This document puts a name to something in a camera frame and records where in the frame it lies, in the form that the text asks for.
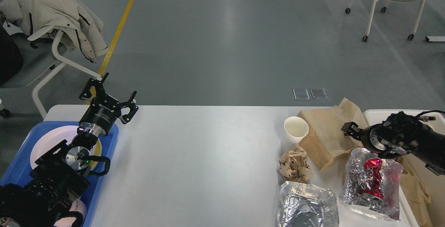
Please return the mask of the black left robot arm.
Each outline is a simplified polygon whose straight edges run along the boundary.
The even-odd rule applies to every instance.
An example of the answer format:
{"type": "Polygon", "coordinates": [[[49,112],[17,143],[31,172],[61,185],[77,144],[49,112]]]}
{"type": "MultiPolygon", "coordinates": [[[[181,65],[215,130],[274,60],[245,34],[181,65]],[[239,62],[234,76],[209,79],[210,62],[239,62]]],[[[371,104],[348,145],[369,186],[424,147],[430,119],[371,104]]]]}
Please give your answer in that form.
{"type": "Polygon", "coordinates": [[[30,173],[32,180],[25,186],[1,186],[2,227],[52,227],[66,217],[75,218],[74,227],[84,222],[84,216],[70,208],[91,185],[88,176],[106,175],[111,164],[109,157],[91,155],[90,151],[99,137],[109,134],[116,119],[127,124],[138,111],[137,91],[129,100],[119,102],[104,89],[107,76],[90,78],[79,95],[90,105],[73,140],[64,139],[38,157],[30,173]]]}

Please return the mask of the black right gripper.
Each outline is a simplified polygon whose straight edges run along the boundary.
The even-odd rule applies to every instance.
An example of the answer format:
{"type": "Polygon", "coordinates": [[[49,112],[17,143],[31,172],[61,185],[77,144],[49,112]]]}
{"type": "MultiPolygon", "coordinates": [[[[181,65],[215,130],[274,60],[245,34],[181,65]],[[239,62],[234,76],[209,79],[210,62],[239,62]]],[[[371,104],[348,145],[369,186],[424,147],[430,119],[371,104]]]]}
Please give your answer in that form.
{"type": "Polygon", "coordinates": [[[382,124],[376,124],[367,128],[361,129],[353,121],[346,122],[341,127],[341,131],[345,136],[350,136],[355,140],[360,140],[363,146],[371,152],[383,152],[386,150],[386,146],[380,143],[380,138],[375,133],[375,129],[383,126],[382,124]]]}

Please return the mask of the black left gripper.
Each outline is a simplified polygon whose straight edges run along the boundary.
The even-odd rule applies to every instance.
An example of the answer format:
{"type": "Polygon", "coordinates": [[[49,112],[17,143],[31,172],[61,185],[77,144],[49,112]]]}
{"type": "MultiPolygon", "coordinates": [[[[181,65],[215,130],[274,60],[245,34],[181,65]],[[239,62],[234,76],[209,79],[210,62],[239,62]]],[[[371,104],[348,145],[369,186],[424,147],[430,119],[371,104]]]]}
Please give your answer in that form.
{"type": "Polygon", "coordinates": [[[91,104],[84,116],[80,119],[79,126],[82,130],[87,130],[98,137],[106,136],[119,117],[122,124],[129,123],[135,116],[139,107],[136,105],[135,97],[137,92],[132,92],[129,100],[119,103],[112,96],[107,96],[103,83],[109,73],[105,73],[102,79],[88,79],[83,91],[79,95],[80,100],[91,100],[91,104]],[[121,112],[128,108],[127,114],[121,112]]]}

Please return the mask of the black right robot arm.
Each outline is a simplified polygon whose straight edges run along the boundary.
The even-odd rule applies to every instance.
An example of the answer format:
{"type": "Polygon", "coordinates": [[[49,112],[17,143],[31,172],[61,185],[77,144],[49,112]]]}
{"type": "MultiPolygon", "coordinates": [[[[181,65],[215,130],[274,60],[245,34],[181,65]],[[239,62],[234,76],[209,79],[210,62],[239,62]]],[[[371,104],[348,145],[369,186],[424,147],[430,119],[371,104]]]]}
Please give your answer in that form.
{"type": "Polygon", "coordinates": [[[426,164],[428,170],[436,175],[444,175],[445,137],[425,124],[436,119],[427,115],[433,112],[432,110],[407,115],[399,111],[390,114],[381,123],[365,129],[359,128],[356,122],[346,122],[341,131],[345,136],[359,140],[380,159],[395,159],[413,154],[426,164]]]}

